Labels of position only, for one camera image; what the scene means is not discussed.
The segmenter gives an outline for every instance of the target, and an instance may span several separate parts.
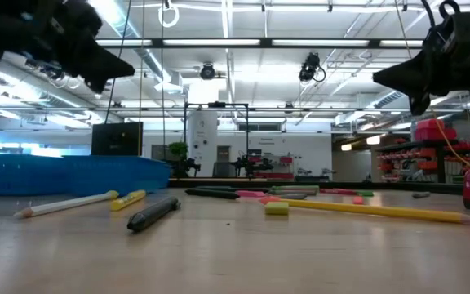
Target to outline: yellow pencil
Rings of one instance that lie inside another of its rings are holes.
[[[414,208],[399,208],[399,207],[372,207],[354,204],[341,204],[341,203],[323,203],[315,201],[304,200],[288,200],[281,199],[281,202],[289,203],[290,207],[302,207],[321,209],[337,212],[352,212],[362,213],[377,216],[394,216],[420,219],[426,221],[445,221],[452,223],[465,223],[470,222],[470,216],[466,216],[459,212],[442,212]]]
[[[124,207],[127,207],[133,203],[136,203],[137,201],[140,201],[142,198],[144,198],[144,196],[146,196],[146,191],[144,190],[130,192],[125,197],[113,200],[111,209],[113,211],[121,210]]]

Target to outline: hanging wire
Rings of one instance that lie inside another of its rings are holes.
[[[141,30],[141,39],[144,40],[144,26],[146,25],[146,9],[143,8],[143,29]],[[140,50],[144,50],[144,42],[140,43]],[[137,154],[139,156],[143,155],[143,123],[140,121],[141,119],[141,110],[143,107],[143,77],[144,77],[144,62],[140,61],[140,82],[139,82],[139,148],[137,149]]]
[[[161,0],[162,5],[165,5],[165,0]],[[161,20],[162,24],[164,24],[164,13],[162,13]],[[164,25],[161,25],[161,39],[164,40]],[[161,68],[164,69],[164,48],[161,48]],[[162,71],[162,77],[161,77],[161,107],[162,107],[162,145],[164,146],[163,148],[163,158],[164,161],[166,161],[166,111],[165,106],[164,106],[164,71]]]
[[[126,31],[128,30],[128,21],[130,20],[131,1],[132,0],[128,2],[128,12],[126,14],[126,21],[124,22],[124,30],[122,31],[121,48],[119,49],[119,55],[117,56],[118,58],[121,58],[124,41],[126,39]],[[108,109],[106,110],[106,118],[104,119],[104,124],[108,123],[108,116],[110,115],[110,107],[112,107],[112,97],[113,97],[113,91],[115,90],[116,80],[117,79],[114,78],[112,82],[112,90],[110,91],[110,99],[108,101]]]

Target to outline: wire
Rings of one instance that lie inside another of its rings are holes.
[[[129,26],[128,21],[130,20],[131,2],[132,0],[130,0],[128,3],[128,12],[126,14],[126,21],[124,22],[124,30],[122,31],[121,48],[119,49],[119,54],[117,55],[118,58],[121,58],[122,49],[124,48],[124,41],[126,39],[126,31],[128,30],[128,26]],[[104,124],[108,123],[108,116],[110,115],[110,108],[112,107],[113,91],[115,90],[116,80],[117,79],[114,78],[112,82],[112,90],[110,91],[110,99],[108,101],[108,109],[106,109],[106,118],[104,119]]]
[[[141,31],[141,38],[144,39],[144,26],[145,26],[145,23],[146,23],[146,9],[143,9],[143,29]],[[144,42],[141,42],[140,43],[140,50],[143,51],[144,50]],[[139,156],[142,156],[143,155],[143,144],[142,144],[142,141],[143,141],[143,123],[140,121],[141,119],[141,109],[143,107],[143,103],[142,103],[142,100],[143,100],[143,78],[144,78],[144,75],[143,75],[143,67],[144,67],[144,62],[141,60],[140,61],[140,82],[139,82],[139,137],[138,137],[138,149],[137,149],[137,154]]]
[[[434,27],[435,25],[437,25],[437,23],[434,21],[434,15],[432,14],[432,10],[429,6],[428,0],[422,0],[422,5],[423,8],[425,8],[425,11],[428,13],[429,23],[431,24],[431,27]]]
[[[426,10],[428,9],[428,11],[431,11],[431,8],[429,8],[429,4],[427,3],[426,0],[422,0],[422,3],[423,3],[423,6],[426,7]],[[397,0],[395,0],[395,5],[397,7],[397,12],[399,12],[398,10],[398,3],[397,3]],[[431,17],[432,14],[429,15],[429,21],[431,22],[431,25],[434,26],[434,18]],[[407,45],[407,37],[406,37],[406,29],[404,28],[404,23],[401,21],[401,17],[398,17],[398,20],[400,21],[400,27],[401,27],[401,31],[403,32],[404,34],[404,40],[406,41],[406,45]],[[410,52],[410,49],[409,49],[409,46],[407,46],[407,53],[409,53],[409,56],[411,56],[411,52]],[[444,132],[443,128],[441,127],[440,123],[438,123],[438,117],[437,117],[437,113],[434,112],[434,109],[431,107],[430,108],[431,110],[431,113],[432,115],[434,116],[434,118],[437,120],[437,127],[438,127],[438,131],[440,131],[441,133],[441,136],[444,138],[444,140],[446,141],[447,143],[447,146],[449,146],[449,149],[450,151],[456,156],[456,158],[458,158],[460,161],[462,161],[463,163],[465,163],[468,167],[470,167],[470,162],[468,162],[467,160],[463,159],[463,157],[461,157],[458,153],[456,153],[456,151],[454,151],[454,148],[453,146],[451,145],[449,139],[447,138],[447,135],[446,133]]]
[[[164,13],[161,16],[161,24],[164,24]],[[161,25],[161,39],[164,40],[164,25]],[[164,69],[164,48],[161,49],[161,68]],[[164,150],[162,151],[163,152],[162,156],[164,157],[164,160],[166,161],[166,111],[164,110],[164,82],[165,82],[164,73],[162,73],[162,78],[161,78],[162,145],[164,146]]]

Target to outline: computer monitor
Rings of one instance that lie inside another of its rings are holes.
[[[94,125],[91,135],[92,155],[143,154],[143,123],[110,123]]]

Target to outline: blue container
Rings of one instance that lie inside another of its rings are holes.
[[[138,189],[153,192],[166,188],[171,168],[164,162],[135,156],[64,157],[69,193],[77,196],[116,190],[124,195]]]
[[[0,154],[0,195],[46,195],[68,192],[62,158]]]

